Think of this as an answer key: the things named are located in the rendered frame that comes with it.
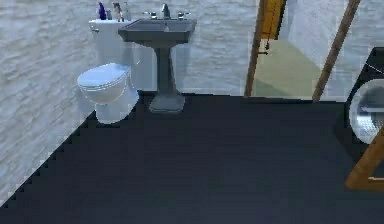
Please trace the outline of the brown wooden furniture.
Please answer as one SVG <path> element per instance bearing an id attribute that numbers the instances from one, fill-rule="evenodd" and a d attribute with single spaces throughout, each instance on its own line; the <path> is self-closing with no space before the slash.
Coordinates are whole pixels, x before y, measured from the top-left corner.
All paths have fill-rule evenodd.
<path id="1" fill-rule="evenodd" d="M 351 170 L 346 178 L 345 186 L 351 190 L 384 192 L 384 178 L 372 176 L 382 161 L 384 161 L 384 127 L 380 129 Z"/>

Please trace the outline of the grey pedestal sink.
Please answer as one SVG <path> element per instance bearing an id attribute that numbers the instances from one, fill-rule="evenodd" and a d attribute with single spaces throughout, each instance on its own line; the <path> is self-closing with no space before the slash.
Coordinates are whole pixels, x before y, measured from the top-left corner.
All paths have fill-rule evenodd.
<path id="1" fill-rule="evenodd" d="M 196 19 L 138 19 L 118 29 L 124 42 L 154 50 L 157 57 L 157 93 L 149 105 L 152 113 L 179 113 L 185 97 L 177 90 L 171 49 L 187 44 L 195 31 Z"/>

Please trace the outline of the chrome sink faucet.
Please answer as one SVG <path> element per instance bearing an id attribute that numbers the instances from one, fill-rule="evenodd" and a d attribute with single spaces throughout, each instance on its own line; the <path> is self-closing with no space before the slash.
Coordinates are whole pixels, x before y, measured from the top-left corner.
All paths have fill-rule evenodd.
<path id="1" fill-rule="evenodd" d="M 163 20 L 172 20 L 173 19 L 173 17 L 171 16 L 171 11 L 169 9 L 169 6 L 166 3 L 164 3 L 161 6 L 161 13 L 162 13 L 162 19 Z M 145 14 L 148 15 L 152 20 L 158 19 L 156 12 L 145 11 Z M 184 20 L 186 15 L 190 15 L 190 12 L 179 11 L 177 13 L 177 15 L 175 16 L 175 19 L 176 20 Z"/>

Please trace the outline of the grey spray bottle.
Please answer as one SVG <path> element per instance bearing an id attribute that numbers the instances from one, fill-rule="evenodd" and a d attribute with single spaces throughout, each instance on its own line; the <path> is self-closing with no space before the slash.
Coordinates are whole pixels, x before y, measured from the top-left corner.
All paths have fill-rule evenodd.
<path id="1" fill-rule="evenodd" d="M 124 22 L 124 17 L 122 14 L 122 9 L 119 2 L 113 2 L 114 11 L 117 15 L 118 22 Z"/>

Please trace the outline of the orange wooden room door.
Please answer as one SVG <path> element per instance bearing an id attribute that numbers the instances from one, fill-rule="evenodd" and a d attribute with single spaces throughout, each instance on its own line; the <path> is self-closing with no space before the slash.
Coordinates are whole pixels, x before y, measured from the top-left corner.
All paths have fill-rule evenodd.
<path id="1" fill-rule="evenodd" d="M 266 0 L 261 38 L 277 39 L 287 0 Z"/>

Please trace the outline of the black washing machine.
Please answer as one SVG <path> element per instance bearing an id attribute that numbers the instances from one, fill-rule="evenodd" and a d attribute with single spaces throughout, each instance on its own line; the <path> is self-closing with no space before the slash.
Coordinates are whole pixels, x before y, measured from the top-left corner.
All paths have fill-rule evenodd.
<path id="1" fill-rule="evenodd" d="M 384 126 L 384 47 L 373 47 L 347 98 L 353 145 L 369 145 Z"/>

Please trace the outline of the white toilet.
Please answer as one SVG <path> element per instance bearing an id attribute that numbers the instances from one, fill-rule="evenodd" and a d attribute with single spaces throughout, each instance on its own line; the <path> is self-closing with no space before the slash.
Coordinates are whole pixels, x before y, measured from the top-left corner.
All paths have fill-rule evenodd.
<path id="1" fill-rule="evenodd" d="M 94 19 L 88 22 L 96 44 L 98 65 L 80 74 L 77 85 L 93 103 L 96 118 L 113 124 L 126 118 L 139 100 L 132 83 L 135 70 L 133 43 L 124 42 L 118 30 L 133 20 Z"/>

